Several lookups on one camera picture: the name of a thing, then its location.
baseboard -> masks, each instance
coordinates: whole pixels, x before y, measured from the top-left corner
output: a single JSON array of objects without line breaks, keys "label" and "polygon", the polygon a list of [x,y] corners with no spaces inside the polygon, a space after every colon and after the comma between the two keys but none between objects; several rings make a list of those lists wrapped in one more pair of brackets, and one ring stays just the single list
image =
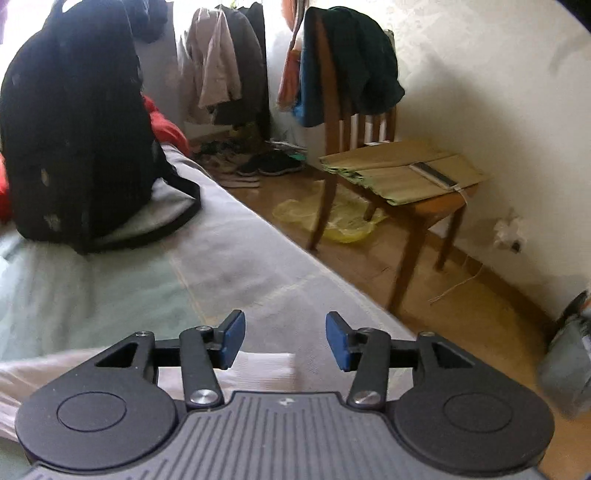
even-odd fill
[{"label": "baseboard", "polygon": [[[436,250],[439,250],[442,243],[443,239],[437,234],[431,231],[427,232],[428,245]],[[453,247],[449,259],[459,265],[462,265],[464,262],[466,262],[465,268],[472,275],[475,275],[480,270],[480,268],[482,268],[482,271],[478,275],[479,282],[486,285],[499,297],[502,297],[508,301],[515,311],[519,313],[520,316],[523,317],[531,326],[540,329],[548,341],[550,341],[556,334],[557,326],[554,319],[539,305],[536,305],[517,287],[511,285],[509,282],[501,278],[490,268],[485,265],[483,266],[481,262],[475,258],[472,258],[458,247]]]}]

chair backrest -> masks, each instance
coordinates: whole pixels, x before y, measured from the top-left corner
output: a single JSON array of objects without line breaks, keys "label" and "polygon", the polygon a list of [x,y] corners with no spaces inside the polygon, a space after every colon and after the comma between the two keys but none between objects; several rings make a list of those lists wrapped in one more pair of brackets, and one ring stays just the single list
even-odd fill
[{"label": "chair backrest", "polygon": [[[371,131],[368,132],[370,141],[390,140],[393,142],[396,130],[396,107],[379,115],[356,114],[353,115],[352,121],[351,101],[349,98],[341,99],[339,97],[335,63],[324,24],[318,15],[316,16],[316,44],[324,103],[326,155],[363,147],[366,138],[366,123],[371,124]],[[385,128],[383,129],[384,134],[380,136],[382,124],[385,124]]]}]

shoe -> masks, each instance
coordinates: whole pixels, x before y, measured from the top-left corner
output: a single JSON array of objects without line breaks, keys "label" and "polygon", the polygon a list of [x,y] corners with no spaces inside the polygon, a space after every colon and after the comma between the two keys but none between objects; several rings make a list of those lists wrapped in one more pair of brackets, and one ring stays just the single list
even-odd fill
[{"label": "shoe", "polygon": [[270,152],[258,171],[267,177],[278,177],[286,173],[304,170],[304,162],[291,158],[280,150]]},{"label": "shoe", "polygon": [[252,177],[253,175],[258,174],[259,167],[265,160],[266,155],[267,153],[259,153],[258,155],[253,155],[251,159],[247,161],[244,165],[240,165],[236,169],[235,173],[240,175],[241,177]]}]

white bedsheet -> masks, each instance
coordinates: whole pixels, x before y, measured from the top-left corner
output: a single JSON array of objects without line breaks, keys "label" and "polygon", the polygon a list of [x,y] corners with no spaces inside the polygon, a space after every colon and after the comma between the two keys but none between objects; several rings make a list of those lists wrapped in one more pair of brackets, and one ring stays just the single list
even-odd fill
[{"label": "white bedsheet", "polygon": [[[109,345],[137,330],[172,338],[216,325],[232,309],[246,314],[251,352],[296,355],[304,390],[345,393],[324,334],[337,310],[353,327],[409,331],[273,226],[207,178],[174,147],[178,172],[202,187],[203,209],[166,240],[133,251],[82,257],[71,248],[0,236],[0,360]],[[119,234],[170,218],[185,195],[159,181],[154,200]],[[404,382],[403,388],[410,386]]]}]

yellow plastic bag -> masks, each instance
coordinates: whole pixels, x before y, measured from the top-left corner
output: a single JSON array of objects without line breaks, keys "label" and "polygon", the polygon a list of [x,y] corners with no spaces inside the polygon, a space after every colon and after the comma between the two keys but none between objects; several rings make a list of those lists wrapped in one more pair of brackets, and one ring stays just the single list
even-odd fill
[{"label": "yellow plastic bag", "polygon": [[[306,230],[312,231],[316,226],[322,187],[322,180],[315,181],[313,195],[301,201],[290,199],[281,202],[273,210],[273,216],[283,222],[299,223]],[[365,221],[363,214],[368,205],[367,200],[338,185],[330,218],[324,230],[324,238],[342,244],[363,240],[374,231],[376,224],[385,218],[382,210],[378,209],[371,221]]]}]

